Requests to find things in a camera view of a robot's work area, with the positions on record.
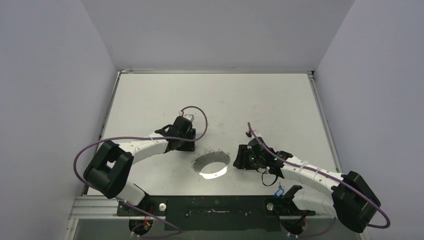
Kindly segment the large metal key ring plate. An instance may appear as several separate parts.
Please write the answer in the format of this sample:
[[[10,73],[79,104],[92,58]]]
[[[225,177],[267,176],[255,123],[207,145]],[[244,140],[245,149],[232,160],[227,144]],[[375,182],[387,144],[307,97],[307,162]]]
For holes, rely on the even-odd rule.
[[[224,176],[228,172],[230,162],[229,153],[221,149],[205,150],[192,161],[191,167],[203,179],[212,180]]]

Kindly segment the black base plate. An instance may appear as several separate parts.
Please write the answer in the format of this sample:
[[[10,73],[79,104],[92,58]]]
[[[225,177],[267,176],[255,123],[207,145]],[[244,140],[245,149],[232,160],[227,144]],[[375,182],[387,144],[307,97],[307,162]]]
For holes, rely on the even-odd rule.
[[[299,210],[273,195],[149,196],[139,209],[175,225],[182,231],[280,231],[283,219],[295,224],[313,210]]]

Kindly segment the blue tagged key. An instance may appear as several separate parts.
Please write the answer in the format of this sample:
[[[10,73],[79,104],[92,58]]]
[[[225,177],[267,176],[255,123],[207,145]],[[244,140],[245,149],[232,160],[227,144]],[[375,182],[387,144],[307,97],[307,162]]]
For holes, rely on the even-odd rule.
[[[281,184],[281,182],[279,182],[277,191],[274,193],[274,197],[276,199],[281,198],[285,194],[285,192],[285,187]]]

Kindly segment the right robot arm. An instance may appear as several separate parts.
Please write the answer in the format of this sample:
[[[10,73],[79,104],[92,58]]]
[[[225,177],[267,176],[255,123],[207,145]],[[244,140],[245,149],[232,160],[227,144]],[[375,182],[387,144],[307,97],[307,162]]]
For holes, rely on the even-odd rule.
[[[247,135],[240,144],[233,166],[239,170],[264,169],[278,178],[300,183],[283,194],[282,207],[290,215],[313,211],[337,218],[346,228],[363,233],[381,208],[381,202],[357,172],[332,172],[301,160],[293,154],[275,151],[259,135]]]

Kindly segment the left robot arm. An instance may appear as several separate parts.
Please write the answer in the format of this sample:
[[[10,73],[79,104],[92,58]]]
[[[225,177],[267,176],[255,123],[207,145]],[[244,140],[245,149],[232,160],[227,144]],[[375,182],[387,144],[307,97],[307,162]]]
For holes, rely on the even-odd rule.
[[[194,116],[186,114],[178,116],[173,124],[155,130],[145,140],[103,142],[86,167],[83,179],[105,197],[124,200],[136,215],[144,215],[149,210],[149,201],[144,198],[146,193],[128,180],[131,167],[154,155],[194,151],[193,121]]]

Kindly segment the aluminium rail front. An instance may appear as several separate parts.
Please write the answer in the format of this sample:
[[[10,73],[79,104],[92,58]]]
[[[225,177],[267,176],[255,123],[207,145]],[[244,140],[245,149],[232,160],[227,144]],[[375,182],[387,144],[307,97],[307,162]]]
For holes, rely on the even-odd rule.
[[[279,216],[319,215],[316,206],[301,210],[293,203],[284,202],[281,198],[270,195],[218,195],[218,196],[147,196],[136,209],[124,204],[121,200],[108,199],[102,196],[81,196],[73,203],[70,218],[72,219],[107,219],[144,217],[146,211],[158,217],[170,220],[177,213],[190,216],[194,213],[216,214],[252,214],[273,215],[276,210]]]

